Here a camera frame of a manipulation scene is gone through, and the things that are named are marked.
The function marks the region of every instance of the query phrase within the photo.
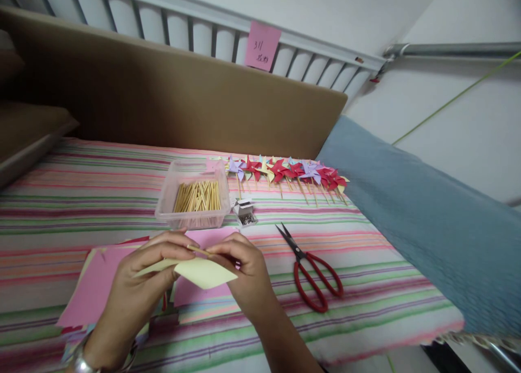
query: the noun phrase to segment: scissors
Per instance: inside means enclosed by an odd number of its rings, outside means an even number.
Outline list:
[[[298,289],[298,292],[300,293],[300,296],[302,296],[302,299],[314,311],[317,311],[320,313],[327,312],[328,306],[327,306],[326,298],[324,297],[320,288],[316,285],[315,281],[313,281],[313,278],[309,275],[309,273],[306,271],[304,266],[300,263],[300,261],[302,259],[307,259],[308,262],[311,263],[311,265],[315,269],[316,273],[319,275],[322,282],[329,289],[329,291],[337,297],[342,297],[344,295],[344,287],[342,286],[342,282],[340,282],[340,278],[338,277],[338,274],[335,272],[335,270],[333,270],[333,268],[329,264],[327,264],[322,259],[316,257],[313,254],[310,254],[309,252],[303,252],[298,247],[298,245],[295,243],[295,240],[293,240],[293,238],[291,237],[291,234],[288,232],[288,230],[286,229],[284,224],[282,224],[282,227],[284,228],[285,233],[283,231],[281,231],[281,229],[278,226],[277,226],[277,229],[281,233],[282,237],[284,237],[284,240],[286,240],[288,245],[291,247],[291,249],[293,249],[293,252],[295,253],[295,256],[296,256],[296,262],[293,267],[293,274],[295,276],[295,283],[297,285],[297,289]],[[328,269],[328,271],[331,273],[331,275],[335,278],[336,286],[338,287],[338,290],[335,290],[333,288],[333,286],[331,286],[331,284],[327,281],[326,277],[324,276],[322,271],[319,269],[319,267],[316,265],[315,261],[323,264]],[[300,284],[300,279],[298,277],[299,268],[302,270],[302,273],[304,274],[304,276],[306,277],[308,282],[311,283],[311,286],[313,286],[313,289],[315,289],[315,293],[318,296],[320,302],[322,303],[322,306],[319,306],[319,305],[315,304],[314,302],[312,302],[311,299],[305,294],[304,289],[302,289],[302,286]]]

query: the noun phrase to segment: blue blanket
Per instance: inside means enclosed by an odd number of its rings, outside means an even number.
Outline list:
[[[465,316],[465,331],[521,338],[521,213],[342,116],[317,160]]]

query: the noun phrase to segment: wall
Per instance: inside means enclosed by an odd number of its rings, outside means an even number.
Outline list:
[[[308,36],[381,55],[432,0],[200,0]]]
[[[521,41],[521,0],[434,0],[412,43]],[[499,62],[400,59],[347,114],[393,142]],[[492,198],[521,198],[521,62],[487,79],[397,146]]]

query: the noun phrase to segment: clear plastic box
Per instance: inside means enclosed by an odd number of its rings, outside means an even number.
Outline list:
[[[211,160],[211,164],[214,166],[211,172],[206,171],[207,163],[204,159],[174,160],[170,164],[156,206],[155,216],[158,220],[168,223],[172,229],[184,226],[189,230],[221,227],[224,217],[229,214],[231,209],[228,178],[222,160]],[[174,213],[179,186],[182,183],[191,184],[205,180],[218,182],[221,209]]]

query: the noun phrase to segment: white bed railing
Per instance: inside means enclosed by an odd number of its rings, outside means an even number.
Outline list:
[[[195,0],[0,0],[4,5],[244,64],[251,18]],[[282,29],[271,72],[354,99],[383,58]]]

